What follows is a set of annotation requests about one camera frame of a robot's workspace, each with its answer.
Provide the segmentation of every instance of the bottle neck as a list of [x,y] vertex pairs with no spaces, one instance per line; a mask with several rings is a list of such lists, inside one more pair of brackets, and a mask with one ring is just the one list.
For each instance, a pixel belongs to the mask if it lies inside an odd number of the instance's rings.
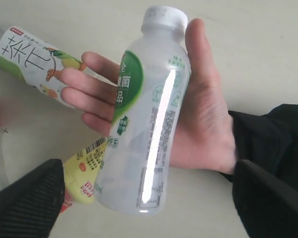
[[145,37],[169,39],[179,44],[184,39],[184,35],[180,31],[163,25],[144,25],[141,31]]

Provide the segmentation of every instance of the white table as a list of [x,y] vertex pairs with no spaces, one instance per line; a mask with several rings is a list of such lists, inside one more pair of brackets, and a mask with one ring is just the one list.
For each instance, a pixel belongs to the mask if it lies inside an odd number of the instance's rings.
[[[156,1],[0,0],[0,24],[17,25],[80,57],[96,51],[119,62],[141,35],[145,9]],[[298,103],[298,0],[163,0],[205,20],[230,109],[260,114]],[[3,149],[11,182],[49,158],[66,160],[99,135],[67,109],[0,72]],[[171,169],[164,212],[137,218],[95,202],[61,214],[52,238],[245,238],[231,184],[208,171]]]

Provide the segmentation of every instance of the white bottle cap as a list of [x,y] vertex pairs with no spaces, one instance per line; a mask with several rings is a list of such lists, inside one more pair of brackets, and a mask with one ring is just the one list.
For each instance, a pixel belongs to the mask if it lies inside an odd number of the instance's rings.
[[185,34],[188,17],[184,12],[174,7],[151,6],[145,12],[143,26],[149,24],[169,26]]

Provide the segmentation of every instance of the hand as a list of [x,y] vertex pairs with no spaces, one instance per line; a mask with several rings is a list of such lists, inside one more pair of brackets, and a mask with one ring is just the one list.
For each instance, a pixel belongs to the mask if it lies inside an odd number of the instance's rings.
[[[194,19],[188,25],[186,47],[192,74],[175,132],[170,163],[181,168],[231,174],[236,163],[232,118],[227,112],[221,77],[202,20]],[[117,64],[91,52],[84,53],[82,60],[98,74],[117,83]],[[84,123],[107,136],[117,88],[72,68],[63,70],[61,81],[69,86],[62,91],[63,100],[85,111],[82,115]]]

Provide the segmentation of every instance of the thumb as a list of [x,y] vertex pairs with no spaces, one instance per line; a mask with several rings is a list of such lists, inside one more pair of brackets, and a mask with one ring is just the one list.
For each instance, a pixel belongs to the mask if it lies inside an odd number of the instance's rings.
[[220,76],[212,57],[208,39],[205,36],[204,22],[193,19],[186,30],[185,44],[191,64],[191,80],[215,87],[220,83]]

